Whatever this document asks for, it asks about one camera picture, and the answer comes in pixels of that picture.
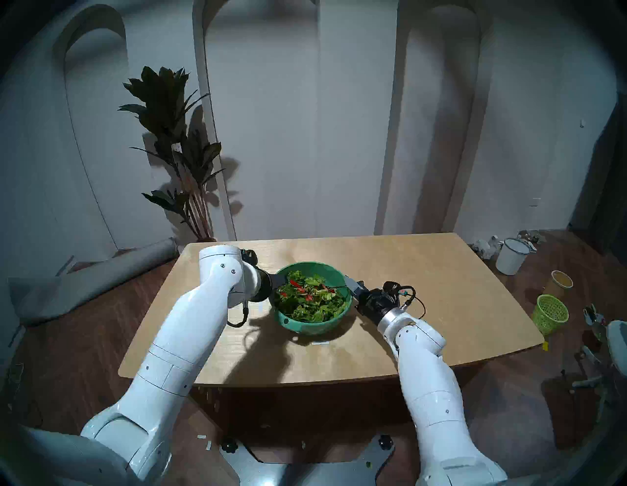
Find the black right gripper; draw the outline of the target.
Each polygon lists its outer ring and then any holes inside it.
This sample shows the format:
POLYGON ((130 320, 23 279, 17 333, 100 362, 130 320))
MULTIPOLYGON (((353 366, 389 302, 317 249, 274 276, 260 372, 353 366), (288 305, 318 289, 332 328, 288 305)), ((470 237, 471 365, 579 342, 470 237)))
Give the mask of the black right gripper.
POLYGON ((384 316, 399 307, 399 287, 368 290, 363 281, 345 275, 345 286, 357 301, 357 312, 378 326, 384 316))

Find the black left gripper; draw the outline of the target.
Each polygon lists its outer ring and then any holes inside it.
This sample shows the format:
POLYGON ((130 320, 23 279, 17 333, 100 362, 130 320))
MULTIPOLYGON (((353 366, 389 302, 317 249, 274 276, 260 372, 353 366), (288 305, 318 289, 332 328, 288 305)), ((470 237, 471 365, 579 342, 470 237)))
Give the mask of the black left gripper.
POLYGON ((289 278, 284 274, 268 273, 267 271, 256 268, 255 269, 259 277, 259 289, 254 295, 254 302, 262 302, 268 299, 273 290, 285 285, 289 278))

